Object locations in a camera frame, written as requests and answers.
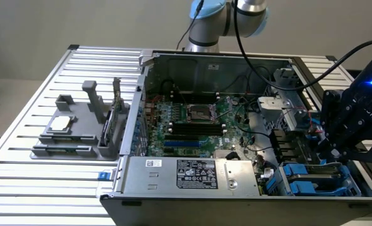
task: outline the slotted aluminum surface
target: slotted aluminum surface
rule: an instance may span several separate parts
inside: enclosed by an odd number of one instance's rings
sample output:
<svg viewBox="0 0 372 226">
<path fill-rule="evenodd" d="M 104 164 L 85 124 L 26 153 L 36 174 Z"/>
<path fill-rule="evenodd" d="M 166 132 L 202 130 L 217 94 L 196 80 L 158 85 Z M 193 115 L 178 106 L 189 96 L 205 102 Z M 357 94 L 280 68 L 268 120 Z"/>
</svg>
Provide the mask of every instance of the slotted aluminum surface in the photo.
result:
<svg viewBox="0 0 372 226">
<path fill-rule="evenodd" d="M 114 225 L 96 198 L 96 188 L 112 182 L 96 178 L 116 162 L 33 160 L 29 154 L 56 110 L 58 94 L 72 95 L 74 101 L 88 100 L 81 91 L 84 80 L 96 80 L 97 94 L 110 103 L 112 80 L 120 77 L 122 98 L 130 103 L 140 75 L 138 54 L 136 49 L 85 46 L 65 52 L 0 140 L 0 225 Z M 333 64 L 322 56 L 300 57 L 316 77 Z M 350 80 L 340 68 L 320 85 L 345 89 Z"/>
</svg>

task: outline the gray cylinder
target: gray cylinder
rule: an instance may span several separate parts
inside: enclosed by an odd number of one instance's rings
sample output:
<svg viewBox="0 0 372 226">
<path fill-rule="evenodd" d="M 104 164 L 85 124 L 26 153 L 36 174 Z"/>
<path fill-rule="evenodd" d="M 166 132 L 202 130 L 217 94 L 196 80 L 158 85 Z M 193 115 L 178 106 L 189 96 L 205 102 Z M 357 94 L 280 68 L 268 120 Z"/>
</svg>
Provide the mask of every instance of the gray cylinder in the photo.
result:
<svg viewBox="0 0 372 226">
<path fill-rule="evenodd" d="M 241 37 L 250 36 L 265 18 L 265 0 L 238 0 L 237 24 Z M 218 37 L 234 36 L 233 2 L 209 17 L 196 19 L 189 30 L 185 51 L 218 52 Z"/>
</svg>

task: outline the blue pcie slot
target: blue pcie slot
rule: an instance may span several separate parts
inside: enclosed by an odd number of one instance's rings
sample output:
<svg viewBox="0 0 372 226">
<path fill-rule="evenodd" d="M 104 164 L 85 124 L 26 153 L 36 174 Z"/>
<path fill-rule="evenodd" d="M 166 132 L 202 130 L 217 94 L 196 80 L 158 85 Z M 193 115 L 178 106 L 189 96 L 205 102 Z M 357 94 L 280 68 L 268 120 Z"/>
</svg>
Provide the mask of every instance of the blue pcie slot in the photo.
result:
<svg viewBox="0 0 372 226">
<path fill-rule="evenodd" d="M 200 147 L 198 141 L 165 141 L 162 145 L 169 147 Z"/>
</svg>

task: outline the warning label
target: warning label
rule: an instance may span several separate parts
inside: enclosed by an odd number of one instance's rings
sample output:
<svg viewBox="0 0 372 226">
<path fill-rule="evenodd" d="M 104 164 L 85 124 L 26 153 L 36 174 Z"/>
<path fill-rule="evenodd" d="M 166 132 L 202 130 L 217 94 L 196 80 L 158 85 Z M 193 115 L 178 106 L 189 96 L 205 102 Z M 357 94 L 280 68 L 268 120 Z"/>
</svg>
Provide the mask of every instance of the warning label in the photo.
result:
<svg viewBox="0 0 372 226">
<path fill-rule="evenodd" d="M 177 188 L 217 189 L 214 161 L 177 160 Z"/>
</svg>

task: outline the black wire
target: black wire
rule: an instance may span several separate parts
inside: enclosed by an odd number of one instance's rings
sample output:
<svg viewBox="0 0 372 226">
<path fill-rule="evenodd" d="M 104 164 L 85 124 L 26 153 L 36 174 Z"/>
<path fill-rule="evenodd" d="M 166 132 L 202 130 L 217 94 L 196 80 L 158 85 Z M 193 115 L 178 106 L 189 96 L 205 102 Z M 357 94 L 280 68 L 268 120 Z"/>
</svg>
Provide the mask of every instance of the black wire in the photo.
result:
<svg viewBox="0 0 372 226">
<path fill-rule="evenodd" d="M 364 47 L 372 45 L 372 40 L 366 41 L 365 43 L 360 44 L 358 46 L 356 46 L 336 62 L 334 65 L 332 65 L 332 67 L 314 79 L 312 80 L 309 83 L 306 83 L 302 86 L 294 87 L 294 88 L 284 88 L 277 86 L 276 84 L 273 84 L 270 81 L 268 81 L 265 79 L 265 77 L 262 75 L 260 75 L 256 71 L 256 68 L 253 67 L 252 63 L 248 60 L 244 48 L 242 48 L 242 44 L 241 44 L 241 40 L 240 40 L 240 33 L 238 33 L 238 27 L 237 27 L 237 10 L 233 10 L 233 25 L 234 25 L 234 34 L 236 34 L 236 39 L 237 39 L 237 45 L 238 45 L 238 49 L 241 52 L 241 55 L 244 57 L 244 60 L 248 64 L 248 66 L 250 67 L 252 71 L 256 73 L 256 75 L 260 77 L 260 79 L 272 87 L 274 87 L 276 89 L 284 90 L 284 91 L 297 91 L 301 89 L 305 89 L 306 87 L 312 86 L 313 84 L 316 84 L 340 65 L 341 63 Z"/>
<path fill-rule="evenodd" d="M 162 85 L 164 85 L 168 81 L 172 83 L 172 85 L 174 84 L 173 79 L 164 79 L 164 80 L 161 81 L 161 83 L 160 83 L 160 92 L 158 92 L 160 95 L 162 95 Z"/>
<path fill-rule="evenodd" d="M 238 80 L 240 78 L 245 78 L 245 75 L 238 75 L 238 76 L 234 78 L 234 80 L 230 82 L 230 84 L 229 84 L 225 88 L 220 89 L 218 92 L 224 92 L 224 91 L 237 82 L 237 80 Z"/>
<path fill-rule="evenodd" d="M 186 35 L 188 31 L 190 30 L 190 27 L 192 27 L 192 24 L 193 24 L 193 22 L 194 22 L 194 20 L 196 20 L 197 15 L 198 15 L 198 14 L 196 14 L 196 15 L 193 16 L 193 19 L 192 19 L 192 21 L 190 21 L 190 25 L 188 26 L 188 28 L 186 28 L 186 30 L 185 30 L 185 33 L 182 34 L 182 36 L 181 36 L 181 38 L 180 38 L 180 40 L 178 40 L 178 42 L 177 42 L 176 50 L 178 49 L 178 45 L 180 45 L 181 40 L 184 39 L 184 36 Z"/>
<path fill-rule="evenodd" d="M 266 149 L 269 149 L 269 148 L 272 148 L 272 147 L 265 147 L 265 148 L 262 148 L 262 149 L 260 149 L 260 150 L 252 150 L 252 149 L 248 148 L 248 146 L 245 146 L 245 148 L 248 149 L 248 151 L 260 152 L 260 151 L 266 150 Z"/>
<path fill-rule="evenodd" d="M 197 7 L 196 7 L 196 15 L 193 16 L 193 19 L 192 19 L 192 21 L 190 21 L 190 25 L 188 26 L 188 28 L 186 28 L 186 30 L 185 30 L 185 33 L 182 34 L 182 36 L 181 36 L 181 38 L 180 38 L 180 40 L 178 40 L 178 42 L 177 42 L 176 50 L 178 49 L 180 42 L 181 42 L 181 40 L 184 39 L 185 34 L 186 34 L 188 31 L 190 30 L 190 27 L 192 27 L 192 25 L 193 25 L 193 22 L 194 22 L 194 20 L 196 20 L 198 14 L 200 14 L 200 10 L 201 10 L 201 8 L 202 8 L 202 4 L 204 4 L 204 0 L 200 0 L 200 3 L 198 3 L 198 5 L 197 5 Z"/>
<path fill-rule="evenodd" d="M 250 89 L 250 87 L 249 87 L 249 78 L 250 78 L 252 72 L 253 72 L 253 70 L 249 70 L 248 76 L 245 77 L 245 79 L 246 79 L 245 92 L 249 92 L 249 89 Z"/>
<path fill-rule="evenodd" d="M 236 127 L 237 127 L 244 133 L 260 134 L 260 135 L 265 136 L 266 138 L 269 138 L 269 136 L 268 136 L 265 133 L 248 131 L 248 130 L 242 129 L 242 128 L 238 126 L 238 123 L 237 123 L 237 120 L 236 120 L 236 115 L 238 114 L 240 109 L 244 107 L 244 105 L 241 105 L 241 106 L 238 107 L 238 109 L 236 110 L 236 113 L 234 113 L 234 123 L 236 123 Z"/>
<path fill-rule="evenodd" d="M 269 78 L 269 79 L 273 77 L 273 74 L 269 72 L 269 70 L 268 70 L 266 67 L 264 67 L 264 66 L 257 66 L 257 67 L 254 67 L 254 68 L 262 68 L 262 69 L 266 71 L 266 73 L 268 73 L 268 78 Z"/>
</svg>

